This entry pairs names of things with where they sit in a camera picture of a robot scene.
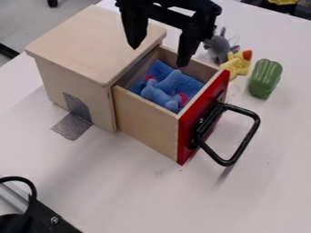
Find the box lid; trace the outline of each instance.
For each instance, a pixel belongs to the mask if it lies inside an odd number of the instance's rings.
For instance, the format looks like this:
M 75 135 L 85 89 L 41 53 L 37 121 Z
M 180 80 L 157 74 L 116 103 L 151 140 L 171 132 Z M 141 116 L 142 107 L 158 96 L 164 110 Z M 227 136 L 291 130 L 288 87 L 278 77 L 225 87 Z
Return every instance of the box lid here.
M 26 52 L 109 86 L 166 36 L 149 24 L 148 35 L 134 50 L 128 45 L 120 14 L 91 5 L 36 39 Z

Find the green toy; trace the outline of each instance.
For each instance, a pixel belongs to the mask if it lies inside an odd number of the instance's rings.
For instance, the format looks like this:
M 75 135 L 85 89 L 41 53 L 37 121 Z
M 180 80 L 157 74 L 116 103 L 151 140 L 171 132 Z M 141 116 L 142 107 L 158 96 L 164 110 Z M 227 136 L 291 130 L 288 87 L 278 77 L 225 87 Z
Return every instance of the green toy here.
M 274 61 L 261 59 L 257 61 L 251 76 L 248 90 L 250 94 L 268 99 L 281 78 L 283 67 Z

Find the black handle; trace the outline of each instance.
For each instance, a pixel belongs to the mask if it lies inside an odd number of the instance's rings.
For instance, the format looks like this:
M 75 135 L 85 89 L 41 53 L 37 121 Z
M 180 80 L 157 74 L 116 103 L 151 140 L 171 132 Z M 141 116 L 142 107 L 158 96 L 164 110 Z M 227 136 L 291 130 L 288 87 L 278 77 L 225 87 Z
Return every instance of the black handle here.
M 227 110 L 251 117 L 254 119 L 254 124 L 247 133 L 246 137 L 243 139 L 242 143 L 236 150 L 235 154 L 228 160 L 225 160 L 221 158 L 211 147 L 209 147 L 205 140 L 204 137 L 206 133 L 208 133 L 211 130 L 211 127 L 214 125 L 214 123 L 217 121 L 220 116 L 226 112 Z M 212 109 L 209 110 L 209 115 L 207 115 L 206 119 L 201 118 L 200 126 L 199 128 L 195 131 L 194 134 L 194 141 L 195 143 L 200 146 L 214 161 L 224 167 L 230 167 L 235 164 L 235 162 L 241 157 L 242 153 L 246 149 L 247 145 L 253 138 L 254 134 L 259 128 L 260 125 L 260 117 L 247 109 L 243 109 L 242 107 L 238 106 L 232 106 L 228 104 L 223 104 L 219 103 L 216 101 L 214 103 L 214 106 L 212 106 Z

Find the open drawer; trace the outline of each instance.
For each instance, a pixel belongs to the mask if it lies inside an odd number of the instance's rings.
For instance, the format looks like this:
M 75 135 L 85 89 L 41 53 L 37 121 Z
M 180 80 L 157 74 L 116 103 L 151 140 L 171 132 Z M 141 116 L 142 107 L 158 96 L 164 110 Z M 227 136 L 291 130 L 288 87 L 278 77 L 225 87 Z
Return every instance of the open drawer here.
M 184 74 L 204 82 L 205 85 L 179 114 L 129 91 L 156 59 L 177 68 L 176 58 L 175 52 L 158 46 L 116 82 L 113 86 L 113 99 L 118 128 L 180 165 L 184 165 L 199 147 L 218 164 L 233 165 L 256 132 L 260 120 L 255 113 L 223 104 L 229 82 L 228 71 L 218 70 L 195 59 L 191 60 L 189 66 L 181 68 Z M 252 117 L 255 123 L 233 157 L 224 160 L 205 144 L 204 139 L 223 112 L 235 109 L 238 113 Z

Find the red drawer front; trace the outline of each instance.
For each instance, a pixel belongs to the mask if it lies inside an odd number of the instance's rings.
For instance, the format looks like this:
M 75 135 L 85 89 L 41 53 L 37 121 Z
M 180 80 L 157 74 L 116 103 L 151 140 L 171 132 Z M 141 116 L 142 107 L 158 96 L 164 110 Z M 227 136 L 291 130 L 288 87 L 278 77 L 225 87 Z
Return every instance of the red drawer front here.
M 197 151 L 190 149 L 190 133 L 194 123 L 203 115 L 209 106 L 216 100 L 218 95 L 223 92 L 226 99 L 226 90 L 229 84 L 230 73 L 224 70 L 213 84 L 196 100 L 196 102 L 179 119 L 178 132 L 178 154 L 177 163 L 184 163 Z

